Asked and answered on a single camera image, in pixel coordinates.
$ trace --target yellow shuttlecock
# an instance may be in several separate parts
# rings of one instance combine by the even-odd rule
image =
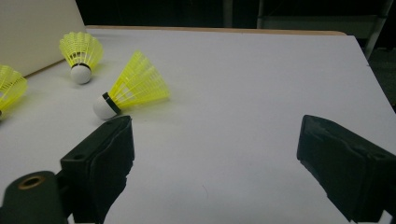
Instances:
[[[90,34],[72,32],[61,39],[59,49],[72,68],[71,78],[78,84],[89,82],[91,70],[103,56],[101,43]]]
[[[27,80],[21,73],[0,64],[0,116],[26,91]]]
[[[110,119],[122,109],[169,97],[169,90],[157,69],[142,52],[136,51],[109,92],[93,104],[101,119]]]

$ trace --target table edge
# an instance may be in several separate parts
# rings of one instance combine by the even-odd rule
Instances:
[[[192,31],[192,32],[222,32],[247,33],[268,35],[346,35],[339,31],[310,31],[310,30],[266,30],[266,29],[239,29],[239,28],[206,28],[206,27],[159,27],[159,26],[110,26],[87,25],[87,29],[113,30],[165,30],[165,31]]]

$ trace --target shuttlecock cork base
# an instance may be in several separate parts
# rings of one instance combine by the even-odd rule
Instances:
[[[118,115],[121,110],[106,92],[93,103],[93,112],[100,119],[111,119]]]
[[[85,63],[76,63],[72,66],[70,77],[77,84],[85,84],[91,80],[91,68]]]

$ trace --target table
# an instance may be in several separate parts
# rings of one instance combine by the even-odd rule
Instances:
[[[172,95],[124,111],[136,157],[106,223],[347,223],[296,159],[305,114],[396,153],[396,116],[353,36],[97,28],[105,54],[90,83],[55,64],[0,122],[1,197],[22,175],[59,172],[137,49]]]

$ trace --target black band on shuttlecock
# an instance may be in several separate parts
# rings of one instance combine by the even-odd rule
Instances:
[[[79,65],[84,66],[84,67],[87,67],[87,68],[90,69],[90,71],[91,71],[91,68],[90,68],[87,64],[85,64],[85,63],[75,63],[75,64],[73,64],[72,68],[74,68],[74,67],[76,67],[76,66],[79,66]]]
[[[106,103],[114,110],[114,112],[116,112],[117,114],[121,112],[119,107],[116,105],[116,103],[114,103],[114,101],[110,98],[107,92],[105,92],[102,96],[106,100]]]

